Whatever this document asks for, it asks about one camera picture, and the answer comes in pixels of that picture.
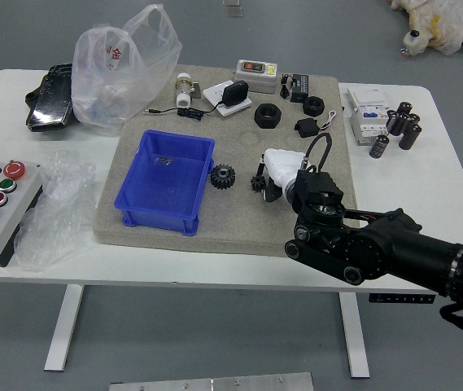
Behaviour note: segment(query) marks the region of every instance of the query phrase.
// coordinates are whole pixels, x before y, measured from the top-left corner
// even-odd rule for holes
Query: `metal plate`
[[[309,372],[110,384],[110,391],[313,391]]]
[[[309,372],[221,377],[213,380],[213,391],[312,391],[312,377]]]

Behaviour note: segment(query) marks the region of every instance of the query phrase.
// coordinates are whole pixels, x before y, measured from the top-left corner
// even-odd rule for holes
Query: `plastic wrap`
[[[79,152],[56,152],[41,165],[43,193],[23,216],[14,242],[13,259],[23,268],[43,270],[78,249],[86,235],[81,225],[91,227],[94,219],[94,174]]]
[[[120,129],[163,89],[181,49],[162,5],[146,7],[122,29],[86,31],[72,61],[74,115],[84,124]]]
[[[391,8],[406,10],[410,29],[417,39],[404,38],[407,54],[418,55],[427,46],[445,55],[455,53],[463,43],[463,0],[392,0]]]

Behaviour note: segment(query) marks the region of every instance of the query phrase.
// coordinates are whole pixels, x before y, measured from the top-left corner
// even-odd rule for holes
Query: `cable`
[[[302,161],[302,165],[304,166],[304,168],[307,167],[307,163],[308,163],[308,160],[309,160],[309,155],[311,154],[311,151],[314,148],[314,144],[316,144],[317,141],[320,138],[323,138],[323,137],[325,137],[325,140],[327,141],[327,147],[325,147],[325,151],[323,152],[323,156],[320,159],[320,164],[318,165],[318,173],[321,172],[321,168],[325,164],[325,161],[327,160],[327,156],[329,155],[329,151],[332,148],[332,137],[330,137],[329,133],[319,134],[313,139],[313,141],[311,142],[311,145],[309,145],[307,153],[305,154],[304,160]]]
[[[163,112],[171,112],[172,110],[177,110],[178,116],[187,116],[188,118],[193,118],[194,120],[200,121],[204,114],[209,114],[214,112],[216,107],[221,104],[222,101],[217,103],[213,109],[209,111],[198,110],[197,108],[169,108],[167,110],[155,110],[154,108],[148,108],[144,112],[149,112],[150,114],[162,114]]]
[[[286,99],[289,96],[289,90],[287,89],[286,83],[287,79],[290,77],[291,80],[293,80],[292,76],[289,76],[287,73],[282,74],[282,79],[280,80],[282,84],[282,90],[280,91],[280,96],[284,99]]]
[[[336,116],[336,111],[335,110],[329,111],[329,118],[327,119],[325,124],[323,124],[322,126],[318,126],[320,128],[320,130],[327,129],[332,124],[332,120],[334,119],[335,116]]]

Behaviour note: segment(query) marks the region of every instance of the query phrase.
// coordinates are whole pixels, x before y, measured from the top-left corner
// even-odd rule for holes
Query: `white electrical box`
[[[14,253],[14,238],[20,220],[41,193],[39,165],[12,160],[0,174],[0,266]]]
[[[277,89],[277,65],[240,59],[234,73],[234,80],[244,80],[251,92],[274,94]]]
[[[349,98],[354,105],[351,127],[358,144],[370,145],[380,134],[387,136],[389,104],[378,88],[350,87]]]

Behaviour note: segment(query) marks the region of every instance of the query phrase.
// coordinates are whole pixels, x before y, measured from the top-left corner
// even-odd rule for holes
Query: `power adapter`
[[[290,101],[303,103],[309,96],[309,76],[293,74],[293,81],[290,85]]]
[[[231,86],[227,86],[222,91],[222,103],[227,107],[234,106],[246,100],[249,85],[244,81],[236,81]]]

